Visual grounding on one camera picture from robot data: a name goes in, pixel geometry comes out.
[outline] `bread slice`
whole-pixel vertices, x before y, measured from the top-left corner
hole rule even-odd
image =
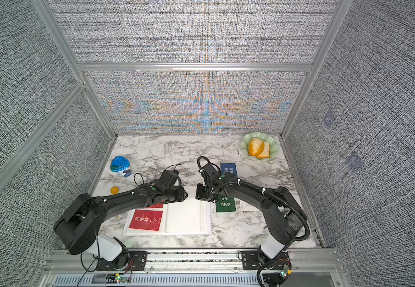
[[[260,153],[257,158],[269,158],[269,143],[264,142],[265,148],[263,149],[263,152]]]
[[[265,149],[265,144],[263,143],[262,139],[254,137],[249,143],[249,155],[256,157],[257,155],[261,154]]]

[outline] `textured gray wall panel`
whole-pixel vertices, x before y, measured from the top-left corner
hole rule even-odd
[[[0,1],[0,169],[75,84],[32,3]]]
[[[0,194],[0,286],[35,286],[59,240],[53,224],[88,192],[109,137],[84,94]]]
[[[351,285],[415,286],[415,1],[354,1],[287,141]]]
[[[87,72],[117,133],[279,133],[303,72]]]
[[[336,0],[49,0],[79,61],[312,62]]]

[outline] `blue lid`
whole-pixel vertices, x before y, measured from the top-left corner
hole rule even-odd
[[[117,156],[112,160],[112,163],[110,164],[110,170],[113,172],[122,171],[129,168],[129,161],[122,157]]]

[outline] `mounting plate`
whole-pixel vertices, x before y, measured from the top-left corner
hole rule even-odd
[[[133,271],[143,271],[145,268],[145,263],[147,262],[147,251],[129,251],[133,263]],[[109,262],[101,260],[99,266],[97,267],[98,271],[116,271],[117,273],[124,272],[124,270],[115,270],[113,267],[109,266]]]
[[[262,266],[262,263],[258,261],[258,252],[257,251],[241,251],[242,255],[242,268],[244,270],[258,270],[259,267]],[[284,259],[289,258],[289,254],[286,252],[281,258]],[[280,260],[274,262],[274,264],[267,267],[267,270],[279,270],[281,271],[283,268],[283,264]]]

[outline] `black cable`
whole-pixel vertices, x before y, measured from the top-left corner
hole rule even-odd
[[[196,160],[196,163],[198,164],[199,169],[201,169],[201,164],[199,163],[199,160],[200,160],[200,159],[204,159],[205,161],[207,161],[207,163],[208,163],[208,164],[210,164],[210,160],[209,160],[209,158],[206,158],[206,157],[200,156],[200,157],[198,157],[198,159]]]
[[[140,174],[140,173],[136,173],[136,174],[134,174],[134,183],[136,184],[136,186],[141,186],[141,185],[138,185],[137,184],[137,182],[136,182],[136,175],[140,175],[140,178],[142,178],[142,184],[144,184],[145,183],[145,181],[144,181],[144,177]]]
[[[177,165],[181,165],[181,164],[173,164],[173,165],[170,165],[170,166],[168,166],[167,168],[165,168],[164,170],[169,169],[171,166],[175,166],[175,167],[174,167],[174,170],[176,170]]]
[[[214,188],[211,192],[213,194],[215,194],[216,191],[220,190],[222,187],[232,186],[232,185],[236,185],[236,184],[238,184],[238,182],[236,182],[236,181],[225,182],[225,183],[222,183],[221,185],[219,185],[218,187]],[[239,185],[250,187],[250,188],[256,190],[257,192],[262,193],[262,188],[261,187],[256,187],[255,185],[253,185],[251,183],[243,181],[243,182],[240,182]],[[308,239],[308,237],[309,237],[309,225],[308,225],[306,219],[303,217],[303,215],[301,215],[299,212],[297,212],[295,210],[295,208],[293,206],[291,206],[290,204],[288,204],[283,198],[277,196],[273,192],[264,191],[263,194],[269,195],[272,198],[280,201],[285,207],[288,207],[293,213],[295,213],[296,216],[298,217],[298,219],[302,222],[303,227],[305,228],[305,234],[303,236],[299,236],[299,237],[294,238],[293,241],[303,241],[305,239]]]
[[[218,167],[218,165],[216,165],[216,164],[212,164],[212,165],[215,166],[217,168],[217,171],[220,172],[220,167]]]
[[[297,212],[295,210],[295,208],[293,208],[293,206],[288,204],[283,198],[275,195],[273,192],[264,191],[264,194],[267,194],[267,195],[271,196],[272,198],[279,200],[284,206],[288,207],[293,213],[295,213],[296,216],[298,217],[298,219],[300,219],[300,221],[302,222],[303,227],[305,228],[305,234],[303,236],[294,238],[293,241],[303,241],[303,240],[307,239],[309,237],[309,226],[308,226],[308,222],[306,222],[303,215],[301,215],[299,212]]]
[[[94,263],[94,261],[96,261],[96,259],[97,259],[97,258],[94,258],[94,260],[93,260],[93,261],[91,262],[91,264],[89,265],[88,269],[91,267],[91,265],[93,265],[93,263]],[[78,283],[77,283],[77,287],[78,287],[78,284],[80,284],[80,282],[82,281],[82,279],[83,279],[83,277],[85,276],[86,272],[87,272],[87,271],[85,271],[85,272],[83,273],[82,278],[80,278],[80,280],[78,281]]]
[[[258,284],[260,285],[260,287],[265,287],[265,285],[263,285],[263,283],[262,283],[262,280],[260,279],[260,273],[262,272],[262,270],[265,269],[267,266],[269,266],[269,265],[273,264],[274,262],[276,262],[279,259],[279,257],[284,255],[285,250],[287,250],[291,244],[292,243],[285,245],[284,248],[282,248],[282,250],[279,251],[279,253],[276,256],[274,256],[268,262],[263,264],[263,266],[258,268],[258,270],[257,270],[257,281],[258,281]]]
[[[94,259],[97,259],[97,264],[96,264],[96,268],[94,268],[94,270],[89,270],[89,267],[91,267],[91,266],[89,266],[88,268],[86,268],[84,265],[83,265],[83,258],[82,258],[82,255],[83,255],[83,252],[80,254],[80,263],[82,264],[82,266],[83,266],[83,268],[84,268],[84,270],[86,270],[85,272],[94,272],[94,271],[96,271],[97,270],[97,267],[99,267],[99,261],[100,261],[100,250],[99,250],[99,240],[98,240],[98,238],[97,238],[97,232],[96,232],[96,227],[94,226],[94,222],[93,222],[93,231],[94,231],[94,235],[96,236],[96,244],[97,244],[97,258],[94,258]]]

